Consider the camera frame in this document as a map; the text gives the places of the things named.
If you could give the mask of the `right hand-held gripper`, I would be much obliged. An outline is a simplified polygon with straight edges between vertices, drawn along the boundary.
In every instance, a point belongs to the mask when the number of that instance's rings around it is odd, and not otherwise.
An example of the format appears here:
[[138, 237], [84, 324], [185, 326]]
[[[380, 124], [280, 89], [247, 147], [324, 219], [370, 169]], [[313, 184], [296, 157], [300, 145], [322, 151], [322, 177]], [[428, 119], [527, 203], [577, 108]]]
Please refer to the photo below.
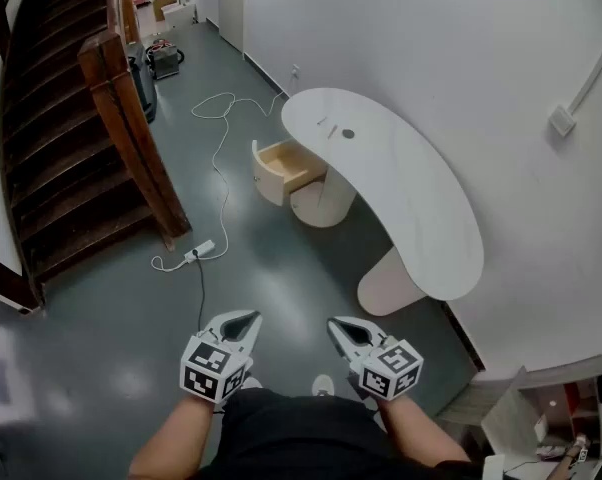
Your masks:
[[[392, 401], [418, 383], [424, 358], [406, 340], [396, 340], [375, 322], [331, 317], [327, 320], [327, 332], [357, 377], [356, 387], [363, 399]], [[369, 352], [369, 346], [377, 347]]]

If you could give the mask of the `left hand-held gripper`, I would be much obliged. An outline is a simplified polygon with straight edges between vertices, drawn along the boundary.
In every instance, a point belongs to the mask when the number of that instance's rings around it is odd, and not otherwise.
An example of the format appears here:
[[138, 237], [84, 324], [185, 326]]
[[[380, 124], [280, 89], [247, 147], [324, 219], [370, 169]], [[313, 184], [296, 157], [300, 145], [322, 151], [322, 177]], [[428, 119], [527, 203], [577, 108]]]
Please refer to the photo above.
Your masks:
[[262, 326], [258, 311], [235, 310], [213, 317], [204, 328], [223, 343], [192, 336], [180, 363], [179, 386], [186, 392], [220, 404], [243, 384], [253, 364], [249, 357]]

